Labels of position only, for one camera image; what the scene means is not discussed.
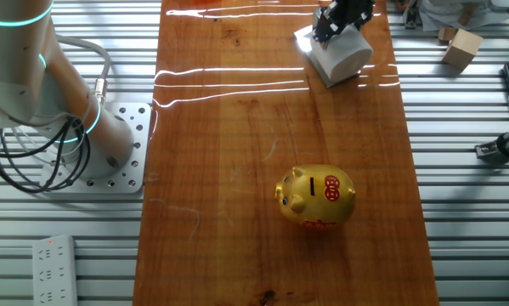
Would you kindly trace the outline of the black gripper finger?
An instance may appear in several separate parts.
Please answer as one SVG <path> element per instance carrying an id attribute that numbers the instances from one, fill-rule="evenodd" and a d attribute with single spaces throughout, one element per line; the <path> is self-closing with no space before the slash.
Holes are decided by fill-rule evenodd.
<path id="1" fill-rule="evenodd" d="M 373 17 L 372 12 L 363 12 L 360 17 L 355 21 L 355 27 L 358 31 L 362 29 L 362 27 L 367 24 Z"/>
<path id="2" fill-rule="evenodd" d="M 317 43 L 327 43 L 340 33 L 342 22 L 331 15 L 327 17 L 323 10 L 315 10 L 313 15 L 312 38 Z"/>

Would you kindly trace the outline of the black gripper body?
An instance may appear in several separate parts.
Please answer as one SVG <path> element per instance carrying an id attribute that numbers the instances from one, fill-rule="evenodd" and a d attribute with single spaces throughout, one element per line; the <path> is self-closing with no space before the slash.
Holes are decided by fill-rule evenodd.
<path id="1" fill-rule="evenodd" d="M 335 0 L 330 15 L 338 18 L 342 24 L 352 24 L 363 12 L 373 13 L 374 5 L 374 0 Z"/>

